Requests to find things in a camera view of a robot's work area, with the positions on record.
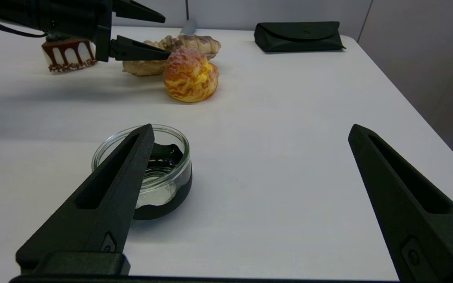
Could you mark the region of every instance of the gray wall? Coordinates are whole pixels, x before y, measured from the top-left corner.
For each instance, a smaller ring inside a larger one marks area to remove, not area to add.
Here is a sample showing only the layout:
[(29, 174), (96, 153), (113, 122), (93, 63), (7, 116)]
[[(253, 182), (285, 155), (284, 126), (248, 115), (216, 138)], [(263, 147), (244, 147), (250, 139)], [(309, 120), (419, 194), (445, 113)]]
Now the gray wall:
[(359, 44), (453, 149), (453, 0), (374, 0)]
[(199, 28), (254, 30), (259, 22), (340, 21), (357, 40), (371, 0), (188, 0)]
[(113, 13), (114, 26), (144, 26), (144, 27), (182, 27), (186, 22), (186, 0), (136, 0), (140, 4), (153, 9), (166, 18), (165, 23), (153, 23), (133, 20), (131, 18), (117, 18)]

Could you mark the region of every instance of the pastry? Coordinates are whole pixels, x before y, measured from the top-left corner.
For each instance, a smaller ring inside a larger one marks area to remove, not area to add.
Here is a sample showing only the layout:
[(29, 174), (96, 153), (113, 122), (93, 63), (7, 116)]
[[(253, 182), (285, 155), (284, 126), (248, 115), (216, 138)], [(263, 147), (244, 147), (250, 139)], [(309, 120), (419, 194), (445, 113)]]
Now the pastry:
[[(158, 42), (146, 40), (144, 43), (170, 52), (174, 52), (180, 47), (186, 47), (204, 54), (209, 60), (214, 58), (221, 48), (221, 43), (212, 37), (195, 34), (180, 34), (176, 38), (168, 35)], [(166, 65), (167, 61), (124, 61), (123, 71), (138, 76), (159, 75), (164, 72)]]
[(180, 47), (167, 59), (164, 84), (171, 98), (198, 102), (211, 97), (218, 86), (218, 69), (204, 54)]
[(79, 70), (97, 63), (93, 44), (87, 39), (68, 38), (41, 45), (50, 72)]

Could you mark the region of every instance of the white table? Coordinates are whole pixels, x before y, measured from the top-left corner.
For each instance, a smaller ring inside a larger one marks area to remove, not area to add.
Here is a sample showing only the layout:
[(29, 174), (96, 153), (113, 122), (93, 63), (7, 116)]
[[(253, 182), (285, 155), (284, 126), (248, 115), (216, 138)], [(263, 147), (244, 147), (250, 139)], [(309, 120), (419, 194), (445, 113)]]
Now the white table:
[[(135, 40), (178, 29), (114, 28)], [(0, 282), (16, 250), (90, 174), (110, 134), (176, 127), (194, 180), (174, 213), (133, 222), (131, 274), (396, 280), (347, 142), (376, 131), (453, 199), (453, 153), (363, 50), (264, 54), (249, 31), (221, 41), (219, 88), (183, 104), (120, 62), (51, 75), (42, 39), (0, 32)]]

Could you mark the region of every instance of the glass jar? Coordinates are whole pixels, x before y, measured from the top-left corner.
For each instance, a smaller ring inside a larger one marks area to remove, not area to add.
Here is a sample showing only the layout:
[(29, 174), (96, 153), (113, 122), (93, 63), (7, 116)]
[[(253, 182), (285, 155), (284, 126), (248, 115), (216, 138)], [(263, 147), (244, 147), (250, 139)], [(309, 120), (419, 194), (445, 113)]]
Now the glass jar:
[[(92, 158), (92, 171), (128, 136), (140, 126), (125, 129), (97, 148)], [(174, 211), (187, 197), (192, 183), (190, 147), (178, 130), (152, 124), (155, 143), (141, 185), (133, 219), (150, 220)]]

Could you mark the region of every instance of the cable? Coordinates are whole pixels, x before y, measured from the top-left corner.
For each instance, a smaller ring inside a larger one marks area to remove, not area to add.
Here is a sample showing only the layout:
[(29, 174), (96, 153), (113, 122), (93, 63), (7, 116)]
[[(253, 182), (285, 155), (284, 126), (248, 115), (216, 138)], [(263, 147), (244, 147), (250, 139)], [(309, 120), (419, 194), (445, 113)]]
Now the cable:
[(23, 31), (18, 31), (18, 30), (11, 29), (9, 27), (5, 27), (4, 25), (1, 25), (1, 24), (0, 24), (0, 31), (6, 31), (6, 32), (9, 32), (9, 33), (12, 33), (12, 34), (21, 35), (21, 36), (27, 36), (27, 37), (45, 37), (45, 36), (48, 35), (47, 33), (44, 33), (44, 34), (32, 34), (32, 33), (27, 33), (27, 32), (23, 32)]

